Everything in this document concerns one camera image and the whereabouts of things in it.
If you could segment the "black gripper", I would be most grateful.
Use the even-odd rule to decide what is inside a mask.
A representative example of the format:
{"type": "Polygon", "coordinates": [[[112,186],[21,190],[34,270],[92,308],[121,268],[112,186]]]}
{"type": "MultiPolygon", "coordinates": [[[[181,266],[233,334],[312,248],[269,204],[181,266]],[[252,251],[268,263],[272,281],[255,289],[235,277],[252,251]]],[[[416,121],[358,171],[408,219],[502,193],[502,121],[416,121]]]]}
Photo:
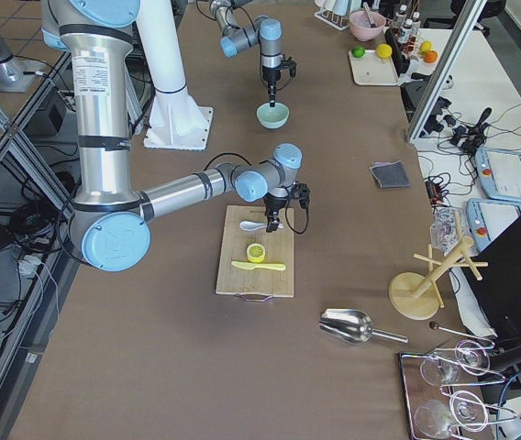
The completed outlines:
{"type": "Polygon", "coordinates": [[[298,200],[302,209],[308,210],[310,205],[310,189],[305,183],[294,182],[289,187],[283,187],[284,195],[273,195],[270,192],[264,195],[265,215],[267,223],[265,231],[271,233],[281,227],[280,210],[292,200],[298,200]]]}
{"type": "Polygon", "coordinates": [[[282,71],[288,71],[290,79],[296,76],[297,63],[292,57],[285,57],[282,54],[275,56],[260,57],[261,78],[266,83],[268,89],[268,103],[270,107],[275,107],[276,92],[280,90],[277,82],[282,77],[282,71]]]}

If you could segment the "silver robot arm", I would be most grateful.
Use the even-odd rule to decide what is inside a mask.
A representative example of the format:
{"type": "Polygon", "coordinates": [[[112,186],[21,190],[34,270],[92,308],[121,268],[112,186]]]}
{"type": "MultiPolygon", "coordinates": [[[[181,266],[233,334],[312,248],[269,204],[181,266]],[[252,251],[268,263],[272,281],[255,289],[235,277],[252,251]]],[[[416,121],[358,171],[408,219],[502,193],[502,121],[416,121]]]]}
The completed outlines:
{"type": "Polygon", "coordinates": [[[292,57],[286,57],[282,51],[283,28],[280,20],[260,15],[246,27],[238,25],[233,11],[247,3],[248,1],[211,1],[209,12],[221,30],[220,47],[227,58],[259,46],[261,79],[268,91],[269,106],[275,107],[282,71],[288,71],[290,78],[293,78],[296,75],[296,61],[292,57]]]}
{"type": "Polygon", "coordinates": [[[213,116],[188,92],[171,4],[45,1],[41,12],[47,45],[72,56],[81,187],[70,228],[87,264],[104,271],[134,266],[149,249],[152,219],[223,193],[263,201],[268,231],[276,230],[291,201],[308,207],[308,187],[296,179],[302,152],[290,143],[255,166],[210,165],[135,191],[125,63],[134,39],[142,43],[155,93],[146,147],[202,150],[213,116]]]}

